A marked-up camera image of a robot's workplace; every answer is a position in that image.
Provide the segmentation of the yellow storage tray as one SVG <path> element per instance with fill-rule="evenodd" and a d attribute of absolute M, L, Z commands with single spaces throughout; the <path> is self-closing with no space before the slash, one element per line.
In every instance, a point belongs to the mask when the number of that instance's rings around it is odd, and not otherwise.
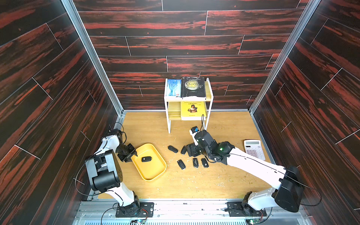
<path fill-rule="evenodd" d="M 139 172 L 141 178 L 146 182 L 151 182 L 160 177 L 167 169 L 167 163 L 151 143 L 143 144 L 136 149 L 138 156 L 131 157 L 133 164 Z M 142 157 L 151 156 L 152 161 L 142 162 Z"/>

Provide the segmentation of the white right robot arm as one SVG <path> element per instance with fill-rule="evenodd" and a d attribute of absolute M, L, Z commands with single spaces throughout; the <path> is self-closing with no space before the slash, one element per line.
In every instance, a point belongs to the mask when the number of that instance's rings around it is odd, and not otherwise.
<path fill-rule="evenodd" d="M 198 152 L 211 163 L 222 163 L 250 173 L 270 185 L 269 189 L 248 192 L 240 210 L 246 216 L 268 207 L 280 207 L 288 212 L 299 211 L 304 184 L 296 167 L 275 165 L 251 156 L 229 142 L 216 142 L 206 131 L 192 127 L 189 131 L 194 143 L 187 146 L 190 152 Z"/>

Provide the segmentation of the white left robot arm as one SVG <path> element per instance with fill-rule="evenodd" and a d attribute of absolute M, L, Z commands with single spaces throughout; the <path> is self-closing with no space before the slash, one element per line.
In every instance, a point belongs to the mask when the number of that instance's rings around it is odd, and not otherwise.
<path fill-rule="evenodd" d="M 102 138 L 99 149 L 85 160 L 85 167 L 92 190 L 107 193 L 117 200 L 123 216 L 136 217 L 141 212 L 140 202 L 135 192 L 123 183 L 118 161 L 131 162 L 137 151 L 132 144 L 124 143 L 123 134 L 119 129 L 110 130 Z"/>

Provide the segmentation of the black flip car key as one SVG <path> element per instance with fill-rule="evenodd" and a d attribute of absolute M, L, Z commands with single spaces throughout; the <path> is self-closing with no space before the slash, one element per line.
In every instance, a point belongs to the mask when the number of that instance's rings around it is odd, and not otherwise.
<path fill-rule="evenodd" d="M 186 166 L 185 166 L 184 162 L 181 159 L 177 161 L 177 164 L 181 168 L 181 170 L 186 169 Z"/>

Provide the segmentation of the yellow book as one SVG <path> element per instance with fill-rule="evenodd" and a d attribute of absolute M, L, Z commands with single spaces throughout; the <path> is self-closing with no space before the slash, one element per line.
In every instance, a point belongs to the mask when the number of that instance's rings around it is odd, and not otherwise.
<path fill-rule="evenodd" d="M 182 121 L 197 121 L 201 119 L 206 119 L 207 110 L 206 104 L 202 101 L 191 102 L 191 101 L 182 101 L 181 102 L 181 120 Z"/>

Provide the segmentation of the white calculator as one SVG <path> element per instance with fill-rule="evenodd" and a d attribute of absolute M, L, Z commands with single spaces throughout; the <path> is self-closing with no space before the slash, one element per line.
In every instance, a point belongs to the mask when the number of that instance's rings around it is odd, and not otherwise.
<path fill-rule="evenodd" d="M 245 140 L 244 147 L 247 154 L 264 161 L 266 160 L 260 140 Z"/>

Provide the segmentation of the white metal shelf rack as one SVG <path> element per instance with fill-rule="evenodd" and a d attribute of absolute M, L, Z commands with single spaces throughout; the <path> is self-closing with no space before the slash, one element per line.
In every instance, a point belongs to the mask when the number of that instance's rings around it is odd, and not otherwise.
<path fill-rule="evenodd" d="M 207 129 L 213 100 L 209 78 L 166 79 L 164 103 L 168 132 L 172 121 L 201 121 L 201 128 Z"/>

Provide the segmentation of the black hardcover book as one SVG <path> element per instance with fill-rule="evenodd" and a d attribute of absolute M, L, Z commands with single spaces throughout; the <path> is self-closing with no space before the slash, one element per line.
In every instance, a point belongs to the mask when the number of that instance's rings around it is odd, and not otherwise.
<path fill-rule="evenodd" d="M 181 79 L 181 97 L 205 98 L 205 79 L 201 77 L 183 77 Z"/>

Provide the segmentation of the blue book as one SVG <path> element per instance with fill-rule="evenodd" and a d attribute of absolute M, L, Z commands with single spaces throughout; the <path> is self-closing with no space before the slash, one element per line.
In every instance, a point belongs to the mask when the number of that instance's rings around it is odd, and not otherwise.
<path fill-rule="evenodd" d="M 168 79 L 166 95 L 169 97 L 181 97 L 182 81 L 179 79 Z"/>

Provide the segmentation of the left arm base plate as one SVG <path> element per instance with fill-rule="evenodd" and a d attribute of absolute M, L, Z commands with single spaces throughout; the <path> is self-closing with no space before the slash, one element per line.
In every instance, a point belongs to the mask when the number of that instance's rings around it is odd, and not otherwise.
<path fill-rule="evenodd" d="M 132 203 L 128 206 L 118 206 L 116 218 L 152 218 L 154 215 L 153 202 Z"/>

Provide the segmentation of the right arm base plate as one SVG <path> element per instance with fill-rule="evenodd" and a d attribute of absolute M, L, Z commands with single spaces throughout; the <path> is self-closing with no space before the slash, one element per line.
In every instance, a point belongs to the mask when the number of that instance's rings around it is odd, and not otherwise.
<path fill-rule="evenodd" d="M 227 202 L 225 212 L 229 213 L 230 217 L 264 217 L 267 216 L 265 210 L 256 211 L 250 206 L 242 206 L 242 202 Z"/>

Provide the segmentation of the aluminium rail frame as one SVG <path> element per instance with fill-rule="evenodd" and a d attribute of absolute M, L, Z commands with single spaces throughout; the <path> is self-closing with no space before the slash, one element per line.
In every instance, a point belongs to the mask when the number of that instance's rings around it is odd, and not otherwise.
<path fill-rule="evenodd" d="M 145 199 L 145 208 L 136 217 L 119 217 L 113 200 L 83 202 L 74 225 L 313 225 L 303 208 L 297 213 L 280 207 L 265 208 L 253 216 L 236 209 L 239 199 Z"/>

